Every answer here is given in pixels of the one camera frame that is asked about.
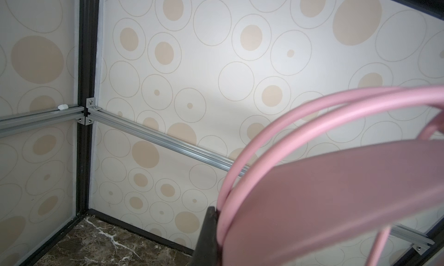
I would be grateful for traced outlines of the aluminium rail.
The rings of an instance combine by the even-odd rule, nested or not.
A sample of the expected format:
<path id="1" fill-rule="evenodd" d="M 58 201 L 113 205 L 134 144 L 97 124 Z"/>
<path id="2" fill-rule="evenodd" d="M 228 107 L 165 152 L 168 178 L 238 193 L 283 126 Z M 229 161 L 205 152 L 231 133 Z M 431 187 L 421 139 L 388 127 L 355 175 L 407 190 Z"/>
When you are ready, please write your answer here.
<path id="1" fill-rule="evenodd" d="M 1 117 L 1 138 L 84 117 L 84 107 L 47 109 Z"/>
<path id="2" fill-rule="evenodd" d="M 264 91 L 209 96 L 187 88 L 90 101 L 101 164 L 92 169 L 97 212 L 182 252 L 194 252 L 208 207 L 247 145 L 291 110 L 326 93 Z M 415 139 L 443 109 L 414 106 L 373 114 L 327 131 L 282 160 Z"/>

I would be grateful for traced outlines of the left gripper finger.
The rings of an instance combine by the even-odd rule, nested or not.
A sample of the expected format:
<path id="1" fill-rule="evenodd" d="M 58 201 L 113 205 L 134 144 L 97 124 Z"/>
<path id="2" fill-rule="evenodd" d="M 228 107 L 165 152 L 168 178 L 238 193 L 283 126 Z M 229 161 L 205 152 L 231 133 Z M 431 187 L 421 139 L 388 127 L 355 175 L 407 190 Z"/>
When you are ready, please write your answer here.
<path id="1" fill-rule="evenodd" d="M 220 266 L 221 253 L 216 239 L 218 214 L 215 207 L 208 207 L 201 232 L 194 249 L 192 266 Z"/>

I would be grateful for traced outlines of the right black frame post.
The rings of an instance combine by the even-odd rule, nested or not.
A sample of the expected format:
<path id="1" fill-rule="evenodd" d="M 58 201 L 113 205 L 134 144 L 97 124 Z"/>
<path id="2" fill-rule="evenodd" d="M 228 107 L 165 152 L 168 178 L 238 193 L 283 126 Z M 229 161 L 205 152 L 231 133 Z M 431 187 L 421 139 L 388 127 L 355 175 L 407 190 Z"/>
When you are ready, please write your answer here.
<path id="1" fill-rule="evenodd" d="M 394 263 L 394 266 L 438 266 L 444 264 L 443 218 L 426 234 L 403 225 L 397 225 L 391 235 L 412 244 L 410 249 Z"/>

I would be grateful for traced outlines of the back aluminium rail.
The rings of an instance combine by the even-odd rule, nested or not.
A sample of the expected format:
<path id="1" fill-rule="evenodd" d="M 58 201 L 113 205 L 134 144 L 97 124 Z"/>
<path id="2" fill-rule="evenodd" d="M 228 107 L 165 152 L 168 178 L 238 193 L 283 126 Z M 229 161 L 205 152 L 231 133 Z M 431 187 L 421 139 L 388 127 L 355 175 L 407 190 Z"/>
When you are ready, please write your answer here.
<path id="1" fill-rule="evenodd" d="M 90 101 L 101 164 L 92 169 L 97 212 L 182 252 L 194 252 L 208 207 L 247 145 L 291 110 L 326 93 L 264 91 L 209 96 L 187 88 Z M 443 109 L 414 106 L 373 114 L 327 131 L 282 160 L 415 139 Z"/>

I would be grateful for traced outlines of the left black frame post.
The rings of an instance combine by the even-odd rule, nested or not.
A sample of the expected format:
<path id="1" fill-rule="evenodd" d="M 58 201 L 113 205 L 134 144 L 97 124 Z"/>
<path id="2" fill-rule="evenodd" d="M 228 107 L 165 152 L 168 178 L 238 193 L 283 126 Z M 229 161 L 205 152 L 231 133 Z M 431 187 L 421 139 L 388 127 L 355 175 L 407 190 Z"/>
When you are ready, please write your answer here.
<path id="1" fill-rule="evenodd" d="M 95 95 L 100 0 L 79 0 L 78 104 L 84 107 L 77 129 L 76 214 L 89 210 L 93 125 L 90 101 Z"/>

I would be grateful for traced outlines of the pink cat-ear headphones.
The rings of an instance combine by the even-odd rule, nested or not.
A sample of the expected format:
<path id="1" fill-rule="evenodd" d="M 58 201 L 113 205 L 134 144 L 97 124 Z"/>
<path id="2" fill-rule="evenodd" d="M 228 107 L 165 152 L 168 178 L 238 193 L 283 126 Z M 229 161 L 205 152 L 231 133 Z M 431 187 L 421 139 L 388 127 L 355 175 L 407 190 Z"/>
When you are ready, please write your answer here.
<path id="1" fill-rule="evenodd" d="M 321 97 L 287 112 L 256 136 L 229 170 L 217 200 L 223 266 L 278 266 L 389 226 L 444 201 L 444 128 L 436 115 L 415 139 L 326 153 L 292 163 L 299 147 L 346 123 L 414 106 L 444 107 L 443 86 L 369 87 Z"/>

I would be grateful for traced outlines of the left aluminium rail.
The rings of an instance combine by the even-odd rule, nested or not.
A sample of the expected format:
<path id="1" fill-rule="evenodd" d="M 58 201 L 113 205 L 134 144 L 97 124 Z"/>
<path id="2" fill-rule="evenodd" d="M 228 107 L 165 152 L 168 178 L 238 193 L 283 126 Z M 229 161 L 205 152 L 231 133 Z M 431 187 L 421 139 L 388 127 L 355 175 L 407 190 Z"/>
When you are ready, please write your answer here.
<path id="1" fill-rule="evenodd" d="M 84 117 L 84 107 L 47 109 L 1 117 L 1 138 Z"/>

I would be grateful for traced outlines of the black frame post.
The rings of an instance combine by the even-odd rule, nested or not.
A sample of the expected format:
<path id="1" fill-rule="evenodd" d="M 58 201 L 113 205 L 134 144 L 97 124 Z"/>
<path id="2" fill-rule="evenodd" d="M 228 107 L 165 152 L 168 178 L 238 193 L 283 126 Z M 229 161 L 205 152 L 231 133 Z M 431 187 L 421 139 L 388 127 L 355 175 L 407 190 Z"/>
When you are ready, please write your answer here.
<path id="1" fill-rule="evenodd" d="M 394 263 L 394 266 L 438 266 L 444 264 L 443 218 L 426 234 L 403 225 L 397 225 L 391 235 L 412 244 L 410 249 Z"/>
<path id="2" fill-rule="evenodd" d="M 76 214 L 89 210 L 93 125 L 90 101 L 95 95 L 100 0 L 79 0 L 78 104 L 84 107 L 77 129 Z"/>

